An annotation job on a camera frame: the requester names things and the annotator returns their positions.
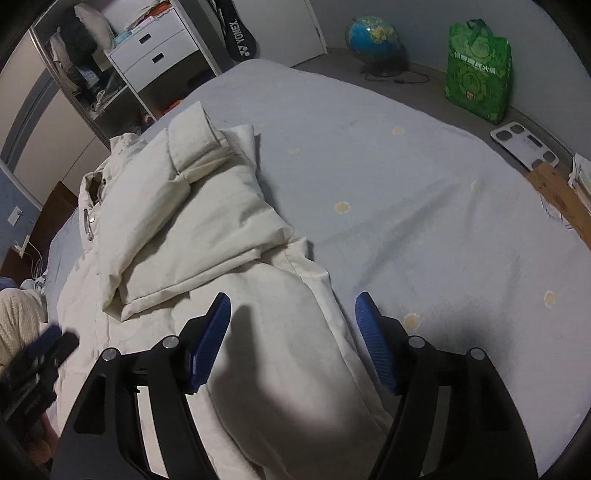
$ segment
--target light blue bed sheet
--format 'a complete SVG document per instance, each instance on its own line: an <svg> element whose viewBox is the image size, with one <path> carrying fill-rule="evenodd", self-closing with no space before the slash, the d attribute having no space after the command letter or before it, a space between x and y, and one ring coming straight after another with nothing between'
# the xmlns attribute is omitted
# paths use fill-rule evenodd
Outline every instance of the light blue bed sheet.
<svg viewBox="0 0 591 480"><path fill-rule="evenodd" d="M50 323L57 323L57 301L60 298L60 293L74 264L84 253L78 225L78 209L76 209L49 247L45 297Z"/></svg>
<svg viewBox="0 0 591 480"><path fill-rule="evenodd" d="M578 236L484 142L369 90L250 60L144 137L197 101L217 127L255 126L265 198L309 239L357 340L355 298L368 291L439 349L484 348L542 474L591 404L591 375L581 374L591 257ZM76 219L51 246L50 317L82 251Z"/></svg>

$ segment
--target wooden headboard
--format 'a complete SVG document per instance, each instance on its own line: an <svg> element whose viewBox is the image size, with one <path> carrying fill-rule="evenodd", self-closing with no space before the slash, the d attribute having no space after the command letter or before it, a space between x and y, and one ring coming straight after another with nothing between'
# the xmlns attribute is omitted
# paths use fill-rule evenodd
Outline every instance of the wooden headboard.
<svg viewBox="0 0 591 480"><path fill-rule="evenodd" d="M41 210L29 240L41 252L44 267L47 266L51 241L77 207L76 195L62 182L58 182ZM25 255L21 258L16 251L9 248L0 268L0 277L9 277L18 285L31 278L31 257L36 261L39 254L30 245L26 247L25 252L31 256Z"/></svg>

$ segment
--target light switch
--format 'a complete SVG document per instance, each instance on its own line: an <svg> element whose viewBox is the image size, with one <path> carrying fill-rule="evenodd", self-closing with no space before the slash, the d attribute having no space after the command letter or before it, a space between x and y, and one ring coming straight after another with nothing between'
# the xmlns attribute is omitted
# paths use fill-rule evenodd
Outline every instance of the light switch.
<svg viewBox="0 0 591 480"><path fill-rule="evenodd" d="M22 214L22 210L19 207L14 207L14 210L12 211L12 213L10 214L10 217L8 217L8 223L10 223L12 226L14 226L17 222L17 220L19 219L19 217Z"/></svg>

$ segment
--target globe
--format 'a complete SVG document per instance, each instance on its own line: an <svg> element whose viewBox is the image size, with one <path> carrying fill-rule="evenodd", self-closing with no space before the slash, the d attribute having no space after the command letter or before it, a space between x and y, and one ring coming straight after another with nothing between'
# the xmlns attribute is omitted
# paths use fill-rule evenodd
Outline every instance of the globe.
<svg viewBox="0 0 591 480"><path fill-rule="evenodd" d="M383 18L354 18L345 31L345 40L355 56L366 64L384 63L401 54L402 44L394 26Z"/></svg>

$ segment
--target beige knit blanket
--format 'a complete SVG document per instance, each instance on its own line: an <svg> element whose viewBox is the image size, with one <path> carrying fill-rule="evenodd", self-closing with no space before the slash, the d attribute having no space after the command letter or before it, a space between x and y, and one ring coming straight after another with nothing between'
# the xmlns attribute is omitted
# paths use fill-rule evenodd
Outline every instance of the beige knit blanket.
<svg viewBox="0 0 591 480"><path fill-rule="evenodd" d="M47 321L45 297L35 290L0 291L0 371L25 345L39 336Z"/></svg>

